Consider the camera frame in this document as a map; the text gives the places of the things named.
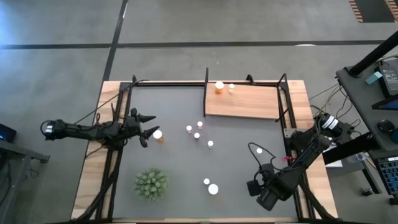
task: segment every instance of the green plant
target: green plant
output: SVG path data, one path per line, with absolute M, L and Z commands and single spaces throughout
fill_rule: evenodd
M 134 190 L 138 197 L 150 202 L 159 201 L 169 186 L 169 178 L 160 169 L 148 169 L 137 175 Z

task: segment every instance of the wooden platform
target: wooden platform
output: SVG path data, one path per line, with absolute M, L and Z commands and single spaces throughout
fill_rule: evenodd
M 242 118 L 277 119 L 279 117 L 277 88 L 268 86 L 235 85 L 228 93 L 216 94 L 215 83 L 206 89 L 206 115 L 235 116 Z
M 235 84 L 238 83 L 247 83 L 248 81 L 233 81 L 228 80 L 226 82 L 233 82 Z M 110 99 L 112 96 L 118 94 L 119 86 L 121 82 L 104 82 L 103 89 L 101 92 L 101 96 L 99 99 L 98 105 L 101 105 L 106 100 Z M 308 102 L 307 91 L 305 89 L 304 81 L 302 80 L 290 80 L 289 90 L 290 97 L 293 104 L 293 110 L 295 115 L 295 120 L 297 124 L 297 128 L 311 128 L 313 125 L 312 112 L 310 109 L 310 103 Z M 126 105 L 126 100 L 123 101 L 123 107 Z M 101 121 L 106 121 L 111 119 L 111 110 L 110 110 L 110 102 L 105 105 L 103 108 L 98 110 L 101 113 Z M 88 146 L 87 153 L 97 149 L 99 144 L 96 142 L 90 143 Z M 77 218 L 81 215 L 84 210 L 89 206 L 92 200 L 95 198 L 96 194 L 99 192 L 101 187 L 101 179 L 104 171 L 104 163 L 106 159 L 106 149 L 101 149 L 98 152 L 94 153 L 92 157 L 86 159 L 83 164 L 83 170 L 81 173 L 80 184 L 78 186 L 78 191 L 75 199 L 75 204 L 73 206 L 73 211 L 71 218 Z M 323 162 L 323 157 L 320 155 L 316 161 L 307 169 L 307 177 L 311 191 L 314 193 L 319 202 L 326 208 L 326 210 L 337 217 L 337 210 L 335 207 L 335 202 L 333 200 L 333 195 L 331 192 L 328 175 L 326 173 L 326 167 Z M 109 192 L 106 196 L 106 200 L 104 203 L 104 213 L 107 214 L 108 211 L 108 198 Z M 300 198 L 302 202 L 302 209 L 304 217 L 308 217 L 308 211 L 305 205 L 305 196 L 303 193 L 300 193 Z M 127 219 L 114 219 L 114 222 L 131 222 L 132 220 Z M 196 219 L 185 219 L 185 220 L 176 220 L 176 219 L 161 219 L 156 220 L 156 222 L 197 222 Z M 253 218 L 239 218 L 234 219 L 233 221 L 230 218 L 220 219 L 220 220 L 212 220 L 213 222 L 259 222 L 257 219 Z M 282 220 L 268 220 L 267 222 L 281 222 Z M 139 222 L 154 222 L 153 220 L 139 220 Z

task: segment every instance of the gray floor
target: gray floor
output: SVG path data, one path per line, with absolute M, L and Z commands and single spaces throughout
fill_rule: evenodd
M 0 0 L 0 44 L 111 43 L 122 0 Z M 360 24 L 348 0 L 130 0 L 119 42 L 379 40 L 395 23 Z M 119 49 L 110 80 L 135 74 L 151 80 L 305 80 L 313 96 L 336 83 L 335 71 L 357 62 L 375 46 L 219 47 Z M 69 219 L 86 142 L 45 142 L 39 124 L 62 118 L 74 122 L 93 110 L 108 49 L 0 50 L 0 123 L 15 128 L 16 143 L 51 155 L 36 179 L 24 182 L 10 223 Z M 311 100 L 321 106 L 330 92 Z M 327 106 L 335 114 L 344 98 Z M 342 120 L 353 122 L 351 110 Z M 89 124 L 92 117 L 82 122 Z M 366 127 L 358 127 L 362 133 Z M 368 187 L 362 173 L 330 177 L 339 216 L 344 220 L 395 223 L 398 207 L 388 195 L 360 197 Z

